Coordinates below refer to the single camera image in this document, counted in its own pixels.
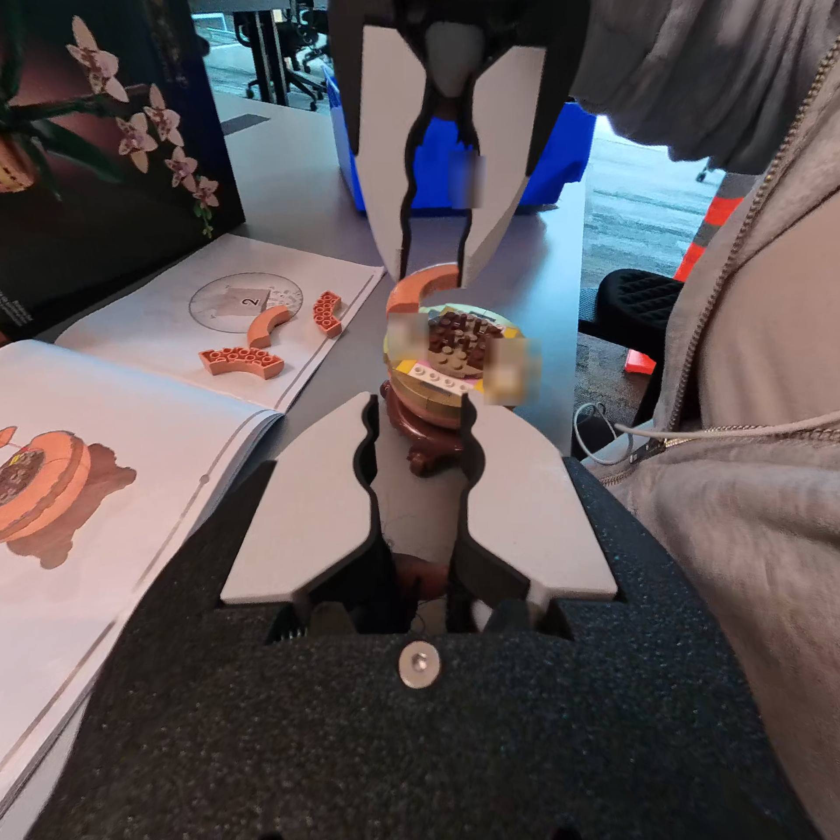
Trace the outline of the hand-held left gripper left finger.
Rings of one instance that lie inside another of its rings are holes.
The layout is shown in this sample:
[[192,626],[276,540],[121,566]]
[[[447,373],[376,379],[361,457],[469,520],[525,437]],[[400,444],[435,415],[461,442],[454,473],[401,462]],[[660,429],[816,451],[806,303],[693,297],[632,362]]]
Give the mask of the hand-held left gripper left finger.
[[378,397],[361,392],[300,433],[275,462],[221,591],[226,605],[295,602],[373,547],[382,529]]

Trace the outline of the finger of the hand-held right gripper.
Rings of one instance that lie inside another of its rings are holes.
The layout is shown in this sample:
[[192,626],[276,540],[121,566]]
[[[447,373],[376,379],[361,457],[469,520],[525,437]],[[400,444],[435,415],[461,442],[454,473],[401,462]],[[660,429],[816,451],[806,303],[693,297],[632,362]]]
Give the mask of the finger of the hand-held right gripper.
[[513,46],[478,76],[471,117],[483,160],[480,205],[473,208],[460,260],[460,282],[478,277],[496,252],[522,194],[545,48]]
[[410,229],[406,148],[424,105],[427,75],[395,28],[363,26],[358,177],[365,212],[385,268],[403,278]]

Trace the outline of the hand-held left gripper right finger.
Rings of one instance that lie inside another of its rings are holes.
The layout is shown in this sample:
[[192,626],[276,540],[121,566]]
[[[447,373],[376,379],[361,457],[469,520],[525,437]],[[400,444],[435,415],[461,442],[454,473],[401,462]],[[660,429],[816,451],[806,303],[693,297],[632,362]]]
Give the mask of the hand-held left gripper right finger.
[[613,602],[617,582],[549,439],[482,392],[462,397],[460,437],[454,628],[478,627],[477,603],[492,614],[523,602],[543,618],[558,600]]

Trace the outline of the blue plastic bin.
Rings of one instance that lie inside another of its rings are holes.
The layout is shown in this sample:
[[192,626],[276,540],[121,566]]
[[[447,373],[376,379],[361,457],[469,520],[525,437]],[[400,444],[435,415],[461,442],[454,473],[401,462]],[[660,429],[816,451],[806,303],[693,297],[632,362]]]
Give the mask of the blue plastic bin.
[[[356,210],[365,214],[364,197],[350,150],[339,87],[331,68],[324,71],[324,77],[339,168]],[[520,199],[519,209],[522,212],[530,213],[555,204],[566,184],[582,179],[590,158],[594,131],[595,116],[583,111],[574,102],[563,107]],[[413,216],[434,217],[463,213],[453,208],[449,201],[448,165],[455,155],[465,152],[465,145],[458,140],[455,123],[433,117],[415,154],[417,190],[412,204]]]

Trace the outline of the brick pot model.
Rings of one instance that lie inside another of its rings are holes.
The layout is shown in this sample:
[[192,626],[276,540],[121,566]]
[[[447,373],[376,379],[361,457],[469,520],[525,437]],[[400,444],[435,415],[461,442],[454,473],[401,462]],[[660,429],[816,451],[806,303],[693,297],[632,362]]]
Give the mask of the brick pot model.
[[[428,314],[454,309],[473,312],[505,328],[505,337],[488,344],[488,359],[480,380],[459,380],[442,375],[427,361]],[[381,395],[394,429],[410,443],[408,462],[416,476],[428,476],[458,462],[463,445],[460,440],[462,402],[469,392],[485,391],[485,374],[491,369],[491,345],[502,340],[523,340],[520,328],[509,319],[493,311],[447,303],[434,307],[420,307],[417,314],[397,315],[397,327],[415,329],[414,343],[400,330],[395,331],[397,353],[392,353],[389,329],[383,342],[383,360],[387,379]]]

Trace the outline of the salmon curved brick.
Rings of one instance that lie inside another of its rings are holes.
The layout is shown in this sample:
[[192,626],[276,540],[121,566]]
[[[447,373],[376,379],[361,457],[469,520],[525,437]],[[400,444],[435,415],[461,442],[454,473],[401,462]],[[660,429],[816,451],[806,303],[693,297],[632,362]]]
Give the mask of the salmon curved brick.
[[385,306],[386,317],[417,314],[428,296],[458,287],[459,267],[456,263],[420,269],[396,283]]
[[249,325],[246,346],[252,350],[263,350],[271,345],[271,334],[275,328],[288,322],[292,313],[288,306],[277,305],[261,312]]

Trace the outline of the background office desks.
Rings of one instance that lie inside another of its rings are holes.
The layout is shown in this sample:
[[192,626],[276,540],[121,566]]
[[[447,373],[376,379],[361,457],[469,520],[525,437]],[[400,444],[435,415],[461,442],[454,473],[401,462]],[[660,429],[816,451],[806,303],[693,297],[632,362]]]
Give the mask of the background office desks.
[[215,93],[329,110],[326,1],[191,1]]

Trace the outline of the studded orange arc brick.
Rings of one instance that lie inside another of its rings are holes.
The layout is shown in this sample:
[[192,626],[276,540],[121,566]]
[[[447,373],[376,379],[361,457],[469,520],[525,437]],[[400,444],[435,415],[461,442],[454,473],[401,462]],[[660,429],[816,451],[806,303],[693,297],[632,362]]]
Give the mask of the studded orange arc brick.
[[262,381],[278,377],[285,367],[281,357],[266,350],[236,346],[221,350],[205,350],[198,354],[204,369],[213,376],[247,373]]
[[327,339],[338,337],[343,330],[341,319],[336,314],[341,306],[341,297],[330,290],[325,290],[312,304],[312,320]]

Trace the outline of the white instruction booklet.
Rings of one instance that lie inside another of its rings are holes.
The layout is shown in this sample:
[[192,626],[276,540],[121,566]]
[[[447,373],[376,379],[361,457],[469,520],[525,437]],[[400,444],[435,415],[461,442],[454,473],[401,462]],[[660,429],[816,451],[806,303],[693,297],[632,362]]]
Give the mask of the white instruction booklet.
[[[89,692],[129,609],[337,344],[382,266],[226,234],[53,343],[2,349],[2,814]],[[278,377],[210,375],[267,308]]]

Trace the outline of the black mesh chair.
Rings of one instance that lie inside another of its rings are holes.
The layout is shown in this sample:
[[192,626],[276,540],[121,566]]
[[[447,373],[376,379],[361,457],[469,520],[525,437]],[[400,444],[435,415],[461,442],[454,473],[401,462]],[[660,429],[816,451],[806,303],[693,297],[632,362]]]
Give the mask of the black mesh chair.
[[652,272],[618,269],[597,288],[581,289],[579,333],[635,350],[655,362],[635,426],[654,414],[663,379],[666,329],[683,286],[680,280]]

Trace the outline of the orange floor object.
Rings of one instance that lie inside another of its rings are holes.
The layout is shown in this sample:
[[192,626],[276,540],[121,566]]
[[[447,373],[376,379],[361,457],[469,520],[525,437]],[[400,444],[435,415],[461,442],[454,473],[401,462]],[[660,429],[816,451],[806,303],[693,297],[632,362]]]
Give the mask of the orange floor object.
[[[724,225],[732,215],[737,206],[749,192],[739,188],[738,195],[724,195],[721,190],[712,198],[705,216],[702,219],[698,230],[688,246],[675,274],[673,280],[685,281],[695,267],[697,261],[706,252],[709,243],[719,228]],[[655,372],[656,363],[636,350],[629,350],[626,356],[624,372],[628,374],[651,375]]]

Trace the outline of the black flower print box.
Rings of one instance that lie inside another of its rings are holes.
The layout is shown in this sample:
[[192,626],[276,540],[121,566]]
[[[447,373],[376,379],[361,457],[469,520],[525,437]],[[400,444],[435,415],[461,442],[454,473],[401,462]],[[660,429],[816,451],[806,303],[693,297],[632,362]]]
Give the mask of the black flower print box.
[[188,2],[1,2],[1,332],[245,221]]

